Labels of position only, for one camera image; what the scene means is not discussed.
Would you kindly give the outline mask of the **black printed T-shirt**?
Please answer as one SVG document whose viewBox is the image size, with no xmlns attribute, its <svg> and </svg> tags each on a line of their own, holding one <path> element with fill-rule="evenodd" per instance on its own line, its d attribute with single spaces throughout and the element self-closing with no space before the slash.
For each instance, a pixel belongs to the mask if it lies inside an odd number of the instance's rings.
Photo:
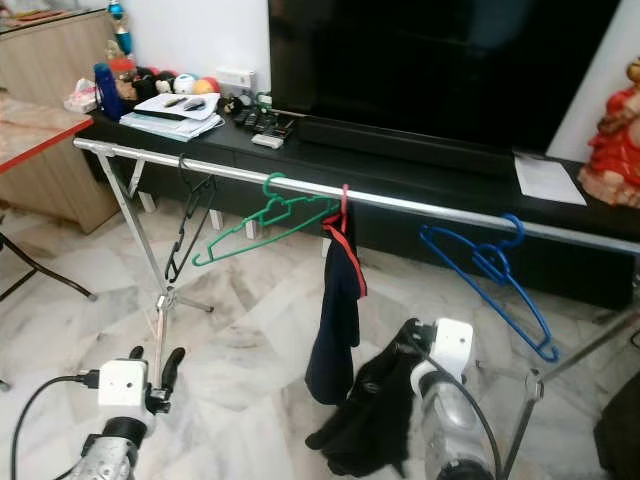
<svg viewBox="0 0 640 480">
<path fill-rule="evenodd" d="M 338 410 L 305 444 L 323 454 L 334 475 L 365 477 L 385 466 L 407 477 L 408 434 L 416 394 L 410 375 L 422 355 L 410 344 L 419 320 L 404 321 L 393 342 L 356 372 Z"/>
</svg>

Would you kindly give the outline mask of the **black plastic hanger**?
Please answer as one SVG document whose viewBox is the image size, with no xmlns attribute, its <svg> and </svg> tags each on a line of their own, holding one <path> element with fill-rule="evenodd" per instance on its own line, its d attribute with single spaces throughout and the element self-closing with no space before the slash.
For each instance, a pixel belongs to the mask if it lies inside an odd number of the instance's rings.
<svg viewBox="0 0 640 480">
<path fill-rule="evenodd" d="M 172 246 L 168 260 L 166 260 L 164 278 L 169 285 L 177 282 L 184 266 L 191 259 L 196 241 L 204 233 L 207 221 L 209 221 L 212 196 L 216 192 L 211 175 L 206 175 L 198 182 L 193 182 L 189 178 L 186 155 L 184 154 L 178 157 L 178 170 L 179 178 L 187 188 L 187 196 L 186 202 L 184 202 L 183 218 L 177 229 L 178 238 Z"/>
</svg>

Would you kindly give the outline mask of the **green plastic hanger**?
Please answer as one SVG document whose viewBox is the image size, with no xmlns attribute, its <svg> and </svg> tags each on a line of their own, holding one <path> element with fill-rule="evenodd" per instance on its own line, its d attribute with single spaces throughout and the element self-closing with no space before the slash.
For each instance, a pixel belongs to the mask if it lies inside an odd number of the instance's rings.
<svg viewBox="0 0 640 480">
<path fill-rule="evenodd" d="M 300 232 L 300 230 L 305 227 L 311 227 L 311 225 L 317 223 L 317 221 L 329 218 L 330 215 L 340 209 L 340 201 L 335 197 L 312 195 L 287 198 L 282 195 L 278 195 L 278 193 L 274 193 L 271 191 L 271 183 L 273 183 L 273 180 L 280 178 L 287 179 L 287 175 L 279 172 L 274 172 L 268 175 L 268 178 L 266 178 L 265 182 L 262 183 L 262 195 L 268 198 L 264 207 L 259 211 L 252 212 L 251 215 L 244 218 L 241 223 L 236 225 L 236 227 L 223 230 L 218 237 L 212 239 L 212 241 L 207 244 L 204 253 L 196 253 L 196 255 L 192 257 L 191 264 L 193 266 L 197 266 L 197 268 L 202 268 L 202 266 L 212 264 L 212 262 L 229 259 L 229 257 L 237 256 L 239 253 L 256 250 L 256 248 L 265 246 L 265 244 L 275 243 L 276 241 L 280 241 L 280 239 L 284 239 L 285 237 L 292 236 L 294 233 Z M 225 253 L 215 253 L 216 244 L 224 241 L 228 236 L 242 232 L 242 230 L 246 229 L 250 224 L 259 224 L 260 227 L 270 227 L 270 225 L 279 223 L 279 221 L 288 220 L 294 214 L 294 207 L 300 205 L 303 209 L 310 209 L 310 207 L 315 206 L 314 215 L 312 215 L 311 218 L 302 220 L 300 224 L 294 225 L 293 228 L 284 230 L 284 232 L 278 234 L 278 236 L 262 239 L 259 243 L 253 243 L 250 244 L 250 246 L 238 248 L 238 250 Z"/>
</svg>

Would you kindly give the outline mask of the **red plastic hanger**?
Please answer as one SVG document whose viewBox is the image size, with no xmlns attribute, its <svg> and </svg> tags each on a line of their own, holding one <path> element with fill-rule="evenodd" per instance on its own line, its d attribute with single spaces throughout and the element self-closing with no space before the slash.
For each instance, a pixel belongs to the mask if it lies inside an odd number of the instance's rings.
<svg viewBox="0 0 640 480">
<path fill-rule="evenodd" d="M 352 300 L 367 296 L 367 283 L 358 256 L 358 229 L 355 202 L 349 198 L 349 187 L 342 187 L 340 206 L 323 220 L 329 246 L 326 247 L 326 280 L 335 282 Z"/>
</svg>

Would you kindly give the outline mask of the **navy blue garment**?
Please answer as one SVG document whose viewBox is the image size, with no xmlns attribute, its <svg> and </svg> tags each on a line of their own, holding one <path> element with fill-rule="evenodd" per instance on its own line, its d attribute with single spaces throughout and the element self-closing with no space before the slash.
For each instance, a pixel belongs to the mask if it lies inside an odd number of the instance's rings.
<svg viewBox="0 0 640 480">
<path fill-rule="evenodd" d="M 325 257 L 323 306 L 305 374 L 308 392 L 320 404 L 338 404 L 355 379 L 352 349 L 358 337 L 358 301 L 367 285 L 352 242 L 338 221 L 324 224 L 330 239 Z"/>
</svg>

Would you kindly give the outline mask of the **silver metal clothes rack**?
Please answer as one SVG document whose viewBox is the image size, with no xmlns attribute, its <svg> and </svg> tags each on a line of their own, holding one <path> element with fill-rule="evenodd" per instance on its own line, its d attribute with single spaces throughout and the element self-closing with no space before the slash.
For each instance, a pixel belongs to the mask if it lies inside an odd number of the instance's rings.
<svg viewBox="0 0 640 480">
<path fill-rule="evenodd" d="M 146 236 L 145 228 L 142 227 L 137 212 L 131 206 L 131 193 L 127 187 L 122 184 L 122 180 L 116 175 L 113 165 L 110 164 L 111 157 L 129 157 L 134 160 L 136 166 L 145 166 L 147 164 L 173 166 L 178 169 L 178 156 L 155 154 L 141 148 L 132 148 L 116 145 L 116 143 L 102 142 L 97 140 L 87 140 L 87 138 L 74 138 L 73 145 L 81 148 L 83 151 L 91 152 L 99 161 L 100 170 L 108 179 L 111 192 L 115 197 L 125 224 L 131 229 L 134 242 L 140 247 L 142 255 L 154 270 L 154 276 L 159 288 L 157 294 L 157 303 L 155 308 L 155 320 L 152 325 L 154 330 L 157 348 L 165 347 L 165 325 L 166 319 L 172 316 L 174 303 L 178 305 L 186 305 L 197 310 L 211 312 L 214 307 L 205 305 L 205 303 L 187 300 L 177 289 L 165 282 L 165 269 L 156 260 L 154 251 L 151 250 L 150 239 Z M 265 182 L 268 174 L 248 172 L 248 170 L 233 168 L 233 166 L 223 166 L 211 163 L 201 163 L 201 161 L 187 161 L 186 168 L 188 172 L 204 174 L 206 177 L 221 177 L 232 180 L 243 180 L 259 184 Z M 306 182 L 306 180 L 297 179 L 275 179 L 271 182 L 271 187 L 278 186 L 283 189 L 291 189 L 294 192 L 301 192 L 303 196 L 324 195 L 339 198 L 342 195 L 342 189 L 338 187 L 321 186 L 321 184 Z M 515 227 L 508 220 L 500 218 L 500 216 L 483 214 L 483 212 L 472 212 L 453 207 L 436 206 L 431 204 L 421 204 L 403 198 L 394 198 L 381 195 L 371 195 L 371 193 L 351 191 L 349 198 L 358 202 L 358 204 L 367 204 L 374 206 L 375 209 L 394 210 L 404 212 L 404 214 L 424 216 L 424 218 L 433 218 L 436 220 L 453 221 L 453 223 L 471 225 L 471 227 L 481 227 L 493 230 L 509 230 L 516 233 Z M 579 232 L 579 230 L 570 230 L 558 227 L 549 227 L 549 225 L 529 223 L 524 224 L 526 236 L 535 236 L 548 241 L 556 241 L 562 243 L 579 244 L 594 250 L 608 250 L 622 253 L 632 253 L 640 257 L 640 243 L 627 242 L 623 239 L 616 239 L 605 236 L 595 236 L 595 234 Z M 486 439 L 490 440 L 490 453 L 495 462 L 492 468 L 495 480 L 508 480 L 515 468 L 515 461 L 520 451 L 521 445 L 524 444 L 527 426 L 529 426 L 532 412 L 544 397 L 545 384 L 559 375 L 571 370 L 573 366 L 579 364 L 585 358 L 588 358 L 596 349 L 602 348 L 605 343 L 611 342 L 614 338 L 622 337 L 622 334 L 628 329 L 634 329 L 640 334 L 640 291 L 635 294 L 634 300 L 628 303 L 626 308 L 612 314 L 608 317 L 607 324 L 594 335 L 588 342 L 582 344 L 571 355 L 564 357 L 552 369 L 540 371 L 532 369 L 525 379 L 525 397 L 522 403 L 520 417 L 518 417 L 515 433 L 511 438 L 511 444 L 506 453 L 502 453 L 497 448 L 497 438 L 493 435 L 492 426 L 484 419 L 484 412 L 477 407 L 475 398 L 468 398 L 472 410 L 477 415 L 477 419 L 481 424 L 485 425 Z"/>
</svg>

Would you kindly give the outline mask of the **white paper sheet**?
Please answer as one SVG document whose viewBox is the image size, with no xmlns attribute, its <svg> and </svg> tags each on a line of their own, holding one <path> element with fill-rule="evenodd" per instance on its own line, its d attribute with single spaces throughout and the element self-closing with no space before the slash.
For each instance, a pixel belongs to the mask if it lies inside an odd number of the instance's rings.
<svg viewBox="0 0 640 480">
<path fill-rule="evenodd" d="M 522 195 L 586 206 L 585 197 L 564 166 L 534 154 L 515 152 L 515 173 Z"/>
</svg>

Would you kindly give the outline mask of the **stack of white papers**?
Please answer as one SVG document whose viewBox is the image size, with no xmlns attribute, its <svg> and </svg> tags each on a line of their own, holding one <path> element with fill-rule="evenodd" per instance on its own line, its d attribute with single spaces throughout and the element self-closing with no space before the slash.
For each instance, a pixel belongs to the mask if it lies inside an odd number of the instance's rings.
<svg viewBox="0 0 640 480">
<path fill-rule="evenodd" d="M 164 108 L 166 102 L 179 96 L 187 97 L 187 100 L 174 108 Z M 189 99 L 204 99 L 206 108 L 184 111 L 184 105 Z M 224 123 L 218 113 L 220 99 L 219 93 L 204 93 L 204 95 L 160 93 L 134 106 L 133 111 L 123 115 L 119 123 L 136 128 L 138 131 L 160 134 L 161 137 L 170 138 L 170 140 L 187 142 Z"/>
</svg>

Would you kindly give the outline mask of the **marble folding table red edge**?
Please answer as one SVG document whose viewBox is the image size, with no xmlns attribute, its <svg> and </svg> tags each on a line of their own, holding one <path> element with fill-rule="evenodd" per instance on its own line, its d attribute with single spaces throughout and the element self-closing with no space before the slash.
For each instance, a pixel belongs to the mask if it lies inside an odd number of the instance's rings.
<svg viewBox="0 0 640 480">
<path fill-rule="evenodd" d="M 0 174 L 8 173 L 10 169 L 22 164 L 29 157 L 58 145 L 91 124 L 90 115 L 12 99 L 6 93 L 0 93 Z M 97 300 L 96 294 L 87 291 L 81 284 L 65 278 L 50 268 L 45 268 L 40 262 L 32 259 L 4 233 L 0 234 L 0 241 L 1 251 L 13 252 L 29 268 L 27 274 L 0 294 L 0 301 L 17 292 L 36 274 L 50 276 L 56 282 L 68 285 L 88 301 Z"/>
</svg>

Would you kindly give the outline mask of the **blue water bottle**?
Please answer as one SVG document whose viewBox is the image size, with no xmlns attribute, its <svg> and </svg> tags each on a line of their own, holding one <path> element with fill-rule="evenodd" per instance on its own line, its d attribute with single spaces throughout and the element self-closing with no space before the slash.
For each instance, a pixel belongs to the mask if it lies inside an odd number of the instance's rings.
<svg viewBox="0 0 640 480">
<path fill-rule="evenodd" d="M 125 114 L 125 109 L 118 87 L 116 87 L 116 77 L 106 63 L 93 65 L 93 73 L 95 73 L 93 82 L 99 92 L 99 106 L 102 114 L 111 122 L 119 122 Z"/>
</svg>

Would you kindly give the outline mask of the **pink white tissue box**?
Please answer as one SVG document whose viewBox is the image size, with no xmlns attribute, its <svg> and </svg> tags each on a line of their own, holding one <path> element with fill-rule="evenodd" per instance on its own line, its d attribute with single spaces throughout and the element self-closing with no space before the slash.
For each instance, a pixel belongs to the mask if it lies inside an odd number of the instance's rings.
<svg viewBox="0 0 640 480">
<path fill-rule="evenodd" d="M 76 87 L 64 97 L 61 105 L 70 113 L 91 113 L 92 110 L 99 108 L 99 88 L 91 79 L 78 79 Z"/>
</svg>

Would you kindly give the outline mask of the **black flat television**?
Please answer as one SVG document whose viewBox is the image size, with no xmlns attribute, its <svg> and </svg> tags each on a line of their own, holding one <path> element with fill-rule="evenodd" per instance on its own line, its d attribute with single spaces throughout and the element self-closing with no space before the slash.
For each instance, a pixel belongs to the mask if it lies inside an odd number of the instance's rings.
<svg viewBox="0 0 640 480">
<path fill-rule="evenodd" d="M 620 0 L 269 0 L 273 104 L 544 150 Z"/>
</svg>

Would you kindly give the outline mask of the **black round plush toy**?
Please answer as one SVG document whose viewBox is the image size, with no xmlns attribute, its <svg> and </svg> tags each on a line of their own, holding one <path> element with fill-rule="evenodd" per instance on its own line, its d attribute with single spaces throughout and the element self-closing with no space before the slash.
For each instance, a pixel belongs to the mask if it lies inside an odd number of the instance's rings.
<svg viewBox="0 0 640 480">
<path fill-rule="evenodd" d="M 137 93 L 137 99 L 140 101 L 152 99 L 152 97 L 157 96 L 155 74 L 150 69 L 138 69 L 132 84 L 134 91 Z"/>
</svg>

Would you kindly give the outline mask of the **red seated figurine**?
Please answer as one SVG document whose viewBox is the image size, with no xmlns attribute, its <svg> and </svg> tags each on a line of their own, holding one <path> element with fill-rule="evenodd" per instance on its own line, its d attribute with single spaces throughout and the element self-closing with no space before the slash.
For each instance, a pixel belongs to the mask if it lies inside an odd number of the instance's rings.
<svg viewBox="0 0 640 480">
<path fill-rule="evenodd" d="M 577 180 L 604 204 L 640 209 L 640 56 L 627 65 L 626 77 L 630 86 L 605 102 L 588 142 L 591 155 Z"/>
</svg>

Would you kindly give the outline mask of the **gold blue trophy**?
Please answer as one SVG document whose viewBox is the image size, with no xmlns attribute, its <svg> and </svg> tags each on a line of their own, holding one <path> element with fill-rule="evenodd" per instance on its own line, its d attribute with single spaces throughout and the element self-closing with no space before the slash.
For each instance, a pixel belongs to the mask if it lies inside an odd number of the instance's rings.
<svg viewBox="0 0 640 480">
<path fill-rule="evenodd" d="M 116 46 L 125 58 L 134 60 L 134 47 L 131 31 L 128 28 L 127 14 L 125 14 L 122 0 L 108 0 L 108 6 L 106 6 L 108 14 L 111 18 L 111 24 L 113 24 L 113 35 L 116 41 Z"/>
</svg>

